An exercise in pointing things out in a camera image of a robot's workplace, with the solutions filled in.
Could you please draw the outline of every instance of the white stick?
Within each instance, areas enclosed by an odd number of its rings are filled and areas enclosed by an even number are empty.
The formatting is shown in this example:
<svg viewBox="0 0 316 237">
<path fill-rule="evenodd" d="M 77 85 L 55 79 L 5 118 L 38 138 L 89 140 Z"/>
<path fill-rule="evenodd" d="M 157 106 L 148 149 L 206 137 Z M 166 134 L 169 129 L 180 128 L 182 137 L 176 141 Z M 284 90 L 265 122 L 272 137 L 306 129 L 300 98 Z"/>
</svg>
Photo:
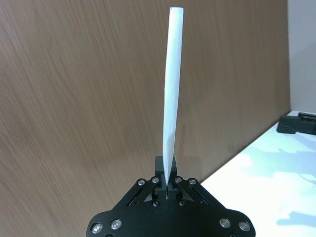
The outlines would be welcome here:
<svg viewBox="0 0 316 237">
<path fill-rule="evenodd" d="M 169 15 L 169 30 L 167 58 L 164 84 L 164 114 L 162 156 L 166 184 L 168 185 L 177 123 L 181 47 L 182 47 L 183 8 L 171 7 Z"/>
</svg>

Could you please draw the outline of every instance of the black device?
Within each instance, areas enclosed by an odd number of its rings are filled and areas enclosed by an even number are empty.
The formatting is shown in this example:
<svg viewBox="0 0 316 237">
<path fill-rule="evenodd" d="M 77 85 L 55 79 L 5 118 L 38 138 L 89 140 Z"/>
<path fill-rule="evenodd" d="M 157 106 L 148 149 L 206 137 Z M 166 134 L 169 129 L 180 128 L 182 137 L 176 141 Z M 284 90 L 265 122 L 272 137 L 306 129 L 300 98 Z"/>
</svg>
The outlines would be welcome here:
<svg viewBox="0 0 316 237">
<path fill-rule="evenodd" d="M 162 157 L 156 157 L 154 177 L 138 179 L 112 210 L 91 219 L 86 232 L 87 237 L 255 235 L 245 214 L 226 209 L 196 179 L 177 176 L 175 158 L 166 186 Z"/>
<path fill-rule="evenodd" d="M 281 116 L 277 132 L 295 134 L 296 132 L 316 135 L 316 115 L 298 113 L 298 116 Z"/>
</svg>

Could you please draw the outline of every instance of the metal screw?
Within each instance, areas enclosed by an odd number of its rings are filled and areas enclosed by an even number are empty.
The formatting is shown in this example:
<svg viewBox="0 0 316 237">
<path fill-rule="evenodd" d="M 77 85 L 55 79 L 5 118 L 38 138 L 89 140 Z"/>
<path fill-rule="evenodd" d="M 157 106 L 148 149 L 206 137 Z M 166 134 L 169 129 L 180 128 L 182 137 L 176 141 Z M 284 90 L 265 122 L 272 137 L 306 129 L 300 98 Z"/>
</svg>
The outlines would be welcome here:
<svg viewBox="0 0 316 237">
<path fill-rule="evenodd" d="M 219 224 L 224 228 L 229 228 L 231 226 L 231 222 L 226 218 L 220 219 Z"/>
<path fill-rule="evenodd" d="M 183 201 L 183 200 L 179 201 L 179 206 L 184 206 L 185 204 L 186 204 L 185 201 Z"/>
<path fill-rule="evenodd" d="M 197 181 L 195 180 L 195 179 L 190 179 L 189 180 L 189 184 L 191 184 L 191 185 L 194 185 L 194 184 L 196 184 L 197 183 Z"/>
<path fill-rule="evenodd" d="M 122 221 L 119 219 L 115 219 L 111 222 L 111 229 L 112 230 L 117 230 L 122 226 Z"/>
<path fill-rule="evenodd" d="M 159 206 L 159 202 L 158 201 L 153 201 L 153 206 L 154 207 L 158 207 Z"/>
<path fill-rule="evenodd" d="M 95 223 L 92 227 L 91 227 L 91 232 L 93 234 L 97 234 L 102 230 L 102 224 L 101 223 Z"/>
<path fill-rule="evenodd" d="M 158 182 L 159 182 L 159 178 L 157 178 L 157 177 L 153 178 L 153 179 L 152 179 L 152 182 L 153 182 L 154 184 L 158 183 Z"/>
<path fill-rule="evenodd" d="M 239 222 L 239 228 L 240 228 L 242 231 L 250 231 L 250 225 L 249 225 L 248 222 L 245 222 L 245 221 Z"/>
<path fill-rule="evenodd" d="M 181 179 L 181 177 L 176 177 L 175 179 L 174 179 L 174 181 L 176 182 L 176 183 L 180 183 L 181 181 L 182 181 L 182 179 Z"/>
<path fill-rule="evenodd" d="M 145 180 L 140 179 L 140 180 L 138 180 L 137 184 L 138 184 L 139 186 L 142 186 L 142 185 L 145 184 Z"/>
</svg>

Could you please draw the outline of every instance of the wood grain panel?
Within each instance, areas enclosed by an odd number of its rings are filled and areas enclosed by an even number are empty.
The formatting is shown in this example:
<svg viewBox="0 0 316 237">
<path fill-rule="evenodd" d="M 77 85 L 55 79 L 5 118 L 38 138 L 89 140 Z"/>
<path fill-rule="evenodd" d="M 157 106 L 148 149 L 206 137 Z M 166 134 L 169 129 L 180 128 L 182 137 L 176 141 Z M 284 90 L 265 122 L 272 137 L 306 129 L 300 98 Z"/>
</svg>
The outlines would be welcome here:
<svg viewBox="0 0 316 237">
<path fill-rule="evenodd" d="M 1 236 L 84 236 L 153 176 L 173 5 L 183 177 L 204 179 L 289 111 L 286 0 L 0 0 Z"/>
</svg>

